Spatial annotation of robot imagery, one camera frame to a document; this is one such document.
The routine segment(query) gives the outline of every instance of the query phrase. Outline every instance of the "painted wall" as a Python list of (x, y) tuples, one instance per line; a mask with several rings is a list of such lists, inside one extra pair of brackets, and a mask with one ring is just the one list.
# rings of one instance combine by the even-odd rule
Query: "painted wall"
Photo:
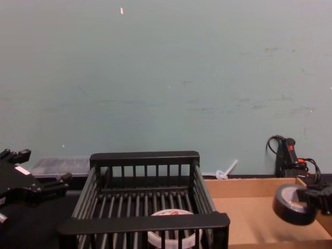
[(332, 173), (329, 0), (3, 0), (1, 148), (197, 150), (272, 173), (273, 134)]

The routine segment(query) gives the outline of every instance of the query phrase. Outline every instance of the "black cable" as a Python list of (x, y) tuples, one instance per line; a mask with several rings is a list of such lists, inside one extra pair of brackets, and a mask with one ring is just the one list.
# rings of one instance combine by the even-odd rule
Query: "black cable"
[(315, 179), (314, 179), (313, 183), (318, 184), (321, 181), (321, 178), (322, 178), (320, 168), (318, 167), (315, 160), (313, 160), (312, 158), (304, 158), (304, 160), (307, 161), (307, 162), (312, 163), (315, 166)]
[(271, 147), (271, 145), (270, 145), (270, 142), (271, 142), (271, 140), (273, 140), (273, 139), (278, 140), (278, 141), (284, 141), (286, 138), (284, 138), (283, 136), (280, 136), (280, 135), (274, 135), (274, 136), (271, 136), (271, 137), (268, 139), (267, 143), (266, 143), (266, 145), (269, 147), (269, 149), (270, 149), (274, 154), (276, 154), (277, 157), (280, 157), (280, 158), (284, 159), (283, 156), (280, 156), (277, 152), (275, 152), (274, 149), (272, 149), (272, 147)]

